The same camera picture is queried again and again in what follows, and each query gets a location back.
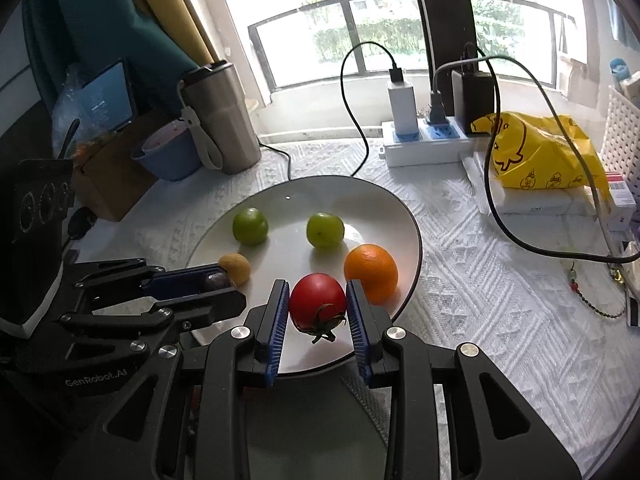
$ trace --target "power strip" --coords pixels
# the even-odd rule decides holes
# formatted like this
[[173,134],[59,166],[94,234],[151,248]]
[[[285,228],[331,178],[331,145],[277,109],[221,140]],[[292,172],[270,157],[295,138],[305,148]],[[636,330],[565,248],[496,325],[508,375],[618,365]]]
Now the power strip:
[[399,139],[393,121],[382,123],[383,146],[378,156],[390,168],[459,162],[461,153],[486,150],[489,136],[469,138],[454,117],[449,124],[431,126],[424,118],[418,119],[418,133]]

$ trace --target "green plum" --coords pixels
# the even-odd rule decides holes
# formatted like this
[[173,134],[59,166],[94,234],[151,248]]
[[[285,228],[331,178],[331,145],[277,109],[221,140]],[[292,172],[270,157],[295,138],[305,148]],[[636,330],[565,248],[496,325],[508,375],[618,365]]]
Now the green plum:
[[306,239],[315,248],[334,247],[343,238],[344,224],[339,216],[329,213],[316,213],[306,223]]
[[269,224],[259,209],[248,207],[234,216],[233,232],[241,244],[260,245],[267,239]]

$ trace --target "speaker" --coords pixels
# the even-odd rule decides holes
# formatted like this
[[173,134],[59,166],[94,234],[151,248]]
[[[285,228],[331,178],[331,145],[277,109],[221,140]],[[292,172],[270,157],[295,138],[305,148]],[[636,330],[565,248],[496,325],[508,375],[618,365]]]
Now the speaker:
[[0,330],[28,338],[62,278],[71,160],[23,160],[0,174]]

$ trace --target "plate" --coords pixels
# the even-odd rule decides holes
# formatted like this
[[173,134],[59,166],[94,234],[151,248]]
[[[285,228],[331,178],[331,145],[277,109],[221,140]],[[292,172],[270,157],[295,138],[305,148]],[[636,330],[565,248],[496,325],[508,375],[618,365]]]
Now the plate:
[[[239,244],[232,234],[234,216],[255,207],[269,222],[269,236],[256,247]],[[338,215],[344,222],[344,241],[336,249],[321,251],[306,240],[306,222],[317,212]],[[385,248],[398,265],[398,288],[384,306],[395,319],[411,298],[422,265],[422,241],[414,216],[393,193],[366,180],[348,176],[310,176],[265,189],[226,212],[198,242],[189,266],[215,263],[226,253],[238,252],[249,260],[252,275],[238,287],[246,296],[242,316],[194,330],[200,344],[242,324],[249,308],[265,304],[274,280],[287,280],[290,288],[312,272],[325,272],[346,284],[344,259],[360,244]],[[298,332],[290,319],[280,359],[279,375],[317,372],[353,355],[348,323],[334,330],[334,342]]]

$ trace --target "white basket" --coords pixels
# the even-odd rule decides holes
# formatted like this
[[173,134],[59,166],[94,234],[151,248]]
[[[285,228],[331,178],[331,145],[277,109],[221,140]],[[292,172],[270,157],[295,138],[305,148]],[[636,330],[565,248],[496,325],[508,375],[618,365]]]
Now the white basket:
[[613,86],[600,158],[605,171],[617,171],[636,199],[633,219],[640,220],[640,109]]

